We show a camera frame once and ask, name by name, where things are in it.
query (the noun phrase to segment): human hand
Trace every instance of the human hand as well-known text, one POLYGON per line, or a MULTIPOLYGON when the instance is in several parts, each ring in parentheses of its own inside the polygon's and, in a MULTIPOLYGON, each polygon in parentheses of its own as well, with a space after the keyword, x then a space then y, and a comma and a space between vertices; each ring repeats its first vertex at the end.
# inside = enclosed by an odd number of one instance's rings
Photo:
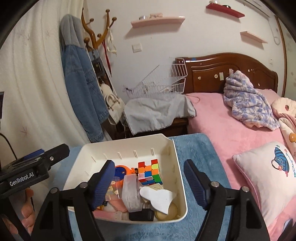
MULTIPOLYGON (((33 227, 35 224, 35 212, 31 203, 31 197, 34 195, 34 192, 30 188, 26 188, 26 202, 24 203, 21 213, 24 216, 24 219, 22 220, 23 226, 27 229, 28 233, 31 234, 33 231, 33 227)), ((18 234, 17 228, 13 225, 12 222, 10 222, 7 218, 3 218, 3 221, 8 228, 8 230, 12 234, 18 234)))

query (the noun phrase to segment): denim jacket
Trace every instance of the denim jacket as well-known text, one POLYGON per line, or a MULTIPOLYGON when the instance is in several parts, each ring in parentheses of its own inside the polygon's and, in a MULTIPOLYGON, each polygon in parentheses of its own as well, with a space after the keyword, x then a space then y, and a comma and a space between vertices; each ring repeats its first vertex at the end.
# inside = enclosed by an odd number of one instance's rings
POLYGON ((62 65, 72 108, 90 141, 102 141, 101 123, 109 117, 109 112, 84 47, 81 20, 65 15, 60 27, 63 37, 62 65))

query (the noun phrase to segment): white handbag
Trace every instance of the white handbag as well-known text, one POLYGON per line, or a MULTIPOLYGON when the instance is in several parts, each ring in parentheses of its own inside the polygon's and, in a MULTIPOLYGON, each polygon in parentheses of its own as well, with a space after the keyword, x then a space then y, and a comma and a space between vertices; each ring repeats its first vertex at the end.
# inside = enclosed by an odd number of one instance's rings
POLYGON ((119 121, 120 118, 123 115, 123 109, 124 109, 124 102, 121 98, 119 98, 115 92, 115 89, 112 85, 111 80, 109 80, 112 86, 113 91, 111 88, 106 85, 105 83, 100 85, 104 100, 106 102, 106 105, 109 110, 109 122, 111 125, 116 125, 119 121))

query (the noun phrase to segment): screw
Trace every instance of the screw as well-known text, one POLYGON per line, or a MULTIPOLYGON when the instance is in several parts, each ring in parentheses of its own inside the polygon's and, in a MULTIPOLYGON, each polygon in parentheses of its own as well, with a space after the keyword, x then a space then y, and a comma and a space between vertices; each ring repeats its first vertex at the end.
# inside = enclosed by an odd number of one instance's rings
POLYGON ((87 187, 87 182, 82 182, 79 184, 80 188, 86 188, 87 187))
POLYGON ((54 194, 54 193, 56 193, 57 191, 58 191, 57 188, 52 188, 52 189, 50 190, 50 193, 54 194))
POLYGON ((243 190, 244 192, 248 192, 248 191, 250 191, 250 189, 249 189, 248 187, 246 187, 246 186, 243 186, 243 187, 242 187, 242 190, 243 190))
POLYGON ((217 188, 218 186, 220 186, 219 182, 213 181, 211 182, 211 185, 215 188, 217 188))

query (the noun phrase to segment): wooden headboard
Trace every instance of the wooden headboard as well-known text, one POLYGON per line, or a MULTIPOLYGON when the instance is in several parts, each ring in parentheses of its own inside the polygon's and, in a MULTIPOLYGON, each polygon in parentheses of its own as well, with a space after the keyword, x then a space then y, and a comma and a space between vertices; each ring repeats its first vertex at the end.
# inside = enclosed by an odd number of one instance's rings
POLYGON ((239 53, 219 53, 184 59, 188 72, 184 93, 223 93, 229 69, 233 72, 240 70, 248 76, 256 89, 272 89, 277 92, 277 73, 250 56, 239 53))

